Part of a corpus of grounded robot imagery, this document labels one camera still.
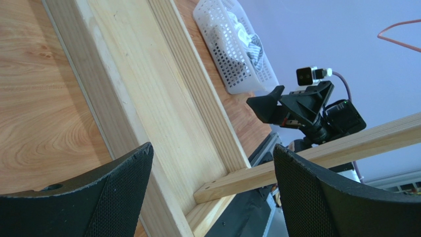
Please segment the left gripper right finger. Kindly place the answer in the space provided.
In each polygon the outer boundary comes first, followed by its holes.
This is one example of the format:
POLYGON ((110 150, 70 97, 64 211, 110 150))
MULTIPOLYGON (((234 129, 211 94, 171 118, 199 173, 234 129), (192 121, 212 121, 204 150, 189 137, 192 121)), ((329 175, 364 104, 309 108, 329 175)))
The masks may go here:
POLYGON ((420 236, 419 196, 361 184, 281 145, 273 161, 289 236, 420 236))

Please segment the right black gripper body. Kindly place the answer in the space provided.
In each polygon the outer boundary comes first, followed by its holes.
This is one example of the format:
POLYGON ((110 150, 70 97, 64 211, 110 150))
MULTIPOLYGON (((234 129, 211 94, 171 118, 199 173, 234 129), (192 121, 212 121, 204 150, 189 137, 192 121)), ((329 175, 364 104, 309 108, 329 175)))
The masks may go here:
POLYGON ((322 81, 308 86, 303 92, 282 95, 279 102, 301 125, 314 126, 333 89, 331 81, 322 81))

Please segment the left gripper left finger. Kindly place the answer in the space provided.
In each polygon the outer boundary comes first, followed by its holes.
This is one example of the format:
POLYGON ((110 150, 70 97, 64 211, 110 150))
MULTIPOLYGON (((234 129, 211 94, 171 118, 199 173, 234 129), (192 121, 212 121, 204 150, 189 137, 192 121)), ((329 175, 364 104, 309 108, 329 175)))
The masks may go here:
POLYGON ((151 174, 145 143, 110 163, 40 191, 0 197, 3 237, 131 237, 151 174))

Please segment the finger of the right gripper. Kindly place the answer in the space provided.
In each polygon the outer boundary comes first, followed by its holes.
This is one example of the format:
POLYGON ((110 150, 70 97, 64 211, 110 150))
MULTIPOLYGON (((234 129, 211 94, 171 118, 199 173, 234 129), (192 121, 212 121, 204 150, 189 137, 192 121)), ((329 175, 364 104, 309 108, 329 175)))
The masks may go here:
POLYGON ((285 111, 282 105, 278 105, 285 87, 276 86, 272 92, 264 96, 250 97, 246 100, 257 118, 265 124, 283 124, 285 111))

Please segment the pink wire hanger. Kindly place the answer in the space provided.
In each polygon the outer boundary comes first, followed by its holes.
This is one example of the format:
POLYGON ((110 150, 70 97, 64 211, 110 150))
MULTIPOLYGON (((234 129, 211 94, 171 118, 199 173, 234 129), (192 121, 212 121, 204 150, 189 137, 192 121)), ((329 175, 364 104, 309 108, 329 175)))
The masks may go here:
POLYGON ((386 27, 377 38, 412 51, 421 52, 421 20, 398 22, 386 27))

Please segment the blue striped tank top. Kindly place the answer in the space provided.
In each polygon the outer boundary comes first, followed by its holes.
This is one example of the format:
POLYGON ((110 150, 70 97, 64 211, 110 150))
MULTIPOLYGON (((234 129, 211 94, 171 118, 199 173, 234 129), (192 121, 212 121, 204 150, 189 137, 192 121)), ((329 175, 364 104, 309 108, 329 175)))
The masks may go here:
POLYGON ((245 51, 253 67, 257 71, 263 68, 264 48, 257 34, 246 37, 245 51))

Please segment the white tank top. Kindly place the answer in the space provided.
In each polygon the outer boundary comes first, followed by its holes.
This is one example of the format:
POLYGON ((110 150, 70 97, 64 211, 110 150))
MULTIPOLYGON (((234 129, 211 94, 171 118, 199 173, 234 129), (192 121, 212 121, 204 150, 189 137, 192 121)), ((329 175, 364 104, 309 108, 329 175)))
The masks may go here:
POLYGON ((227 14, 231 23, 233 24, 234 31, 236 32, 240 42, 244 47, 249 47, 249 44, 252 42, 253 36, 247 33, 246 28, 241 22, 238 21, 238 18, 234 13, 228 11, 227 14))

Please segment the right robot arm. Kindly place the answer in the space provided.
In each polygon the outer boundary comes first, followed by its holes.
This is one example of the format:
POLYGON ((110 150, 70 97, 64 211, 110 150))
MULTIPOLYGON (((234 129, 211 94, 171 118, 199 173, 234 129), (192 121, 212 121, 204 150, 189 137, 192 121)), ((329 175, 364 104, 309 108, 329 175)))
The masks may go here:
POLYGON ((248 98, 246 103, 263 123, 298 129, 304 134, 304 138, 288 146, 295 153, 355 134, 367 126, 351 100, 328 104, 334 89, 331 81, 289 94, 284 94, 284 89, 277 86, 267 95, 248 98))

